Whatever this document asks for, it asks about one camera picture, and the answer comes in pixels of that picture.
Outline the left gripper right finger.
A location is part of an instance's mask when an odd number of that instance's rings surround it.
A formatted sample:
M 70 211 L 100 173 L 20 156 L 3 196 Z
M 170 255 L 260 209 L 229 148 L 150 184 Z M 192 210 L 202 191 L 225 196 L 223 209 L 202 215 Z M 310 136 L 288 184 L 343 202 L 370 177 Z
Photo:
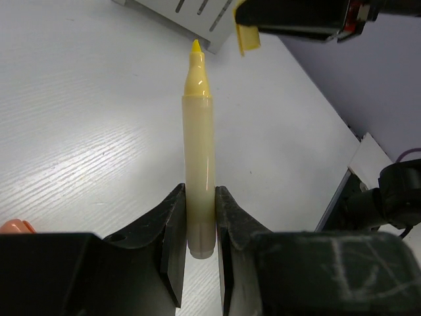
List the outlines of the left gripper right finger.
M 215 193 L 224 315 L 419 315 L 420 268 L 386 232 L 272 232 Z

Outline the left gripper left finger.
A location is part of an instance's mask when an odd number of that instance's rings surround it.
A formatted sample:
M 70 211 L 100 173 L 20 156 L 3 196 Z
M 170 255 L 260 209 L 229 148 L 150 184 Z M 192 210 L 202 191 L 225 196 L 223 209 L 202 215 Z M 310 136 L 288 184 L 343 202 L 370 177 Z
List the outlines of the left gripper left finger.
M 185 186 L 100 238 L 1 235 L 2 315 L 173 315 L 182 303 Z

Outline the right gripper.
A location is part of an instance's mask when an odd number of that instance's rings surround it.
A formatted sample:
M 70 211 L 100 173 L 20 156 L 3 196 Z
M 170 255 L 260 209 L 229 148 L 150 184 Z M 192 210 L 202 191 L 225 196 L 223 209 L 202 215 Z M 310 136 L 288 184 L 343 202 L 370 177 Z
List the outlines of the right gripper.
M 239 26 L 259 32 L 326 42 L 362 34 L 381 14 L 420 17 L 419 0 L 252 0 L 235 9 Z

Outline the yellow cap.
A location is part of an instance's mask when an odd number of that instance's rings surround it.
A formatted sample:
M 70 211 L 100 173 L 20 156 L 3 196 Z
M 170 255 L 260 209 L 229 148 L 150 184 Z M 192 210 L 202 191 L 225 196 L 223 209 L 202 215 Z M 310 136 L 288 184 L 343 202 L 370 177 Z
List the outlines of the yellow cap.
M 244 57 L 246 51 L 252 51 L 260 48 L 258 28 L 256 26 L 242 26 L 236 21 L 234 22 L 240 55 Z

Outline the orange cap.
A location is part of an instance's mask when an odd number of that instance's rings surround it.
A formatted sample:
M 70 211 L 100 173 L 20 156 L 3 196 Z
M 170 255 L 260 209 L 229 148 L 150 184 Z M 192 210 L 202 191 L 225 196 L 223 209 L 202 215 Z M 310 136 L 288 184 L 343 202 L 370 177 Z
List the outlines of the orange cap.
M 1 234 L 35 234 L 36 230 L 28 221 L 12 219 L 4 223 L 0 228 Z

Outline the yellow marker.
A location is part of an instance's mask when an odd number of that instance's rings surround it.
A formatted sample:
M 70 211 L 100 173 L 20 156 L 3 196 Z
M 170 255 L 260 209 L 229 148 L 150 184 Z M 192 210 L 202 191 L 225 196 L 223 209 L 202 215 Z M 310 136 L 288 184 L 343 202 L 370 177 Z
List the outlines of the yellow marker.
M 182 96 L 187 214 L 187 245 L 196 259 L 207 259 L 216 242 L 215 142 L 213 99 L 198 40 L 192 43 Z

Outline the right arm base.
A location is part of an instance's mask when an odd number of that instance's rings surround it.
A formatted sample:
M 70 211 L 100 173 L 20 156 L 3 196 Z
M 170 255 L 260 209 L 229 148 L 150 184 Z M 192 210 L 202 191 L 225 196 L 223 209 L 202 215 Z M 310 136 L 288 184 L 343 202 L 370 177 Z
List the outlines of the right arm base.
M 384 168 L 372 189 L 363 189 L 362 180 L 348 172 L 316 230 L 377 231 L 387 224 L 403 229 L 401 238 L 420 224 L 419 159 Z

